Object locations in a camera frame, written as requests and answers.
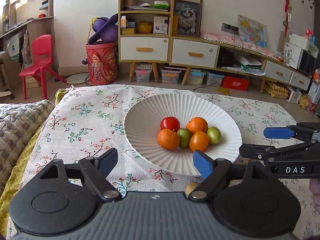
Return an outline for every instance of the white bowl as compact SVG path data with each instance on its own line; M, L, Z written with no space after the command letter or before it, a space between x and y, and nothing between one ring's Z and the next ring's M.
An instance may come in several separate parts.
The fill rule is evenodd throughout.
M204 151L212 159L234 162L239 155L242 138L235 121L220 107L199 97L185 94L160 94L136 103L124 118L124 134L132 148L153 166L182 175L199 175L193 165L190 149L169 151L159 146L157 135L163 118L175 116L185 128L193 117L204 118L209 127L216 126L222 139Z

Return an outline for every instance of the white drawer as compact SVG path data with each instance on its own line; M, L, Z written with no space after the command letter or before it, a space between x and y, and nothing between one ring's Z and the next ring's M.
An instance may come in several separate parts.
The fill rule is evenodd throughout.
M280 66L271 61L267 61L266 68L264 71L266 72L266 77L273 78L284 83L290 82L293 72L292 70Z
M298 87L303 90L307 90L308 86L310 84L310 78L302 76L297 72L293 72L292 78L291 78L289 84L293 85L294 87Z
M168 38L122 37L121 60L167 61Z
M214 68L217 50L217 45L174 39L171 63Z

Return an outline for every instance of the tangerine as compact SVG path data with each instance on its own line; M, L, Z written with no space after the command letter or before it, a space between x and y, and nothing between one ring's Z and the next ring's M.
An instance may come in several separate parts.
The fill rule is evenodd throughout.
M209 141L209 136L205 132L196 132L190 139L190 150L192 152L195 150L204 151L208 147Z
M194 117L187 123L186 128L191 132L192 135L196 132L206 133L208 130L208 123L202 117Z
M157 136L158 144L167 150L174 151L180 143L180 136L170 129L163 129Z

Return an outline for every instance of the green fruit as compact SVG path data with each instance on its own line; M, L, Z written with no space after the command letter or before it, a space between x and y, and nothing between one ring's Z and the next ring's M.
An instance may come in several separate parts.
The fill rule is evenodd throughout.
M216 127L210 127L207 130L207 135L209 136L210 144L218 144L221 140L221 132Z
M191 134L190 131L188 129L185 128L180 128L177 132L177 134L180 137L180 148L181 149L185 149L189 147L189 141L191 139Z

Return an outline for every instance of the yellow pot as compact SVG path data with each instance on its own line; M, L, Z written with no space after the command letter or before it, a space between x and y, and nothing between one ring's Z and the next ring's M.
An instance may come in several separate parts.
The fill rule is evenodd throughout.
M152 29L152 25L147 21L140 22L137 27L138 33L152 33Z

